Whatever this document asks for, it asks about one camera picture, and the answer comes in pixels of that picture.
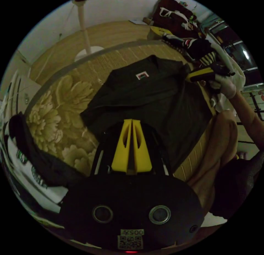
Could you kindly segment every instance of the wrist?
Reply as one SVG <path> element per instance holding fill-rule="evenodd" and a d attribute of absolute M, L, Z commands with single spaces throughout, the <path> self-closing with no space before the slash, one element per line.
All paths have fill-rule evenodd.
<path fill-rule="evenodd" d="M 234 96 L 233 97 L 230 97 L 229 100 L 230 101 L 235 100 L 238 97 L 239 94 L 240 94 L 240 91 L 236 90 Z"/>

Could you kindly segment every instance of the printed number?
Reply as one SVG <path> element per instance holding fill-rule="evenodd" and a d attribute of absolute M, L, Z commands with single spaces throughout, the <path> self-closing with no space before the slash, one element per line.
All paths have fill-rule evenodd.
<path fill-rule="evenodd" d="M 122 235 L 144 235 L 144 231 L 143 230 L 126 230 L 126 229 L 123 229 L 122 230 Z"/>

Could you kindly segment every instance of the sticker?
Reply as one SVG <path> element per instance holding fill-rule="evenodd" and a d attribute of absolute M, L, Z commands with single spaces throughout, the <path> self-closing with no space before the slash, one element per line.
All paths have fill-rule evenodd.
<path fill-rule="evenodd" d="M 121 229 L 120 236 L 117 236 L 118 249 L 120 250 L 141 250 L 143 249 L 143 229 Z"/>
<path fill-rule="evenodd" d="M 20 151 L 17 151 L 16 157 L 22 162 L 23 165 L 27 163 L 27 157 Z"/>
<path fill-rule="evenodd" d="M 141 80 L 142 78 L 149 77 L 149 75 L 145 71 L 145 72 L 142 72 L 142 73 L 137 74 L 136 77 L 137 77 L 138 80 Z"/>
<path fill-rule="evenodd" d="M 48 186 L 45 184 L 44 180 L 41 178 L 41 176 L 37 173 L 36 169 L 34 166 L 31 168 L 32 175 L 35 179 L 35 181 L 42 187 L 48 188 Z"/>

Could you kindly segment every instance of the human leg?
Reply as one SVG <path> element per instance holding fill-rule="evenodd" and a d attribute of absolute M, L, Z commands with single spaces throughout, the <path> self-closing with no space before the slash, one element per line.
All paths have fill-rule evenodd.
<path fill-rule="evenodd" d="M 200 167 L 188 181 L 198 195 L 205 214 L 214 201 L 214 181 L 219 168 L 234 158 L 237 150 L 237 124 L 230 111 L 217 115 L 208 148 Z"/>

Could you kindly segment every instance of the human arm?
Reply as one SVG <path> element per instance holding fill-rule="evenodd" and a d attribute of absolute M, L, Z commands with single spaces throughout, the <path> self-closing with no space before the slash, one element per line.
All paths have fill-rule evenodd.
<path fill-rule="evenodd" d="M 239 91 L 229 101 L 250 138 L 259 150 L 264 150 L 264 122 L 260 120 Z"/>
<path fill-rule="evenodd" d="M 237 91 L 236 86 L 228 77 L 219 75 L 216 75 L 215 81 L 210 81 L 210 84 L 214 89 L 220 88 L 221 93 L 229 99 L 236 110 L 250 138 L 259 150 L 264 150 L 264 122 L 260 120 L 242 94 Z"/>

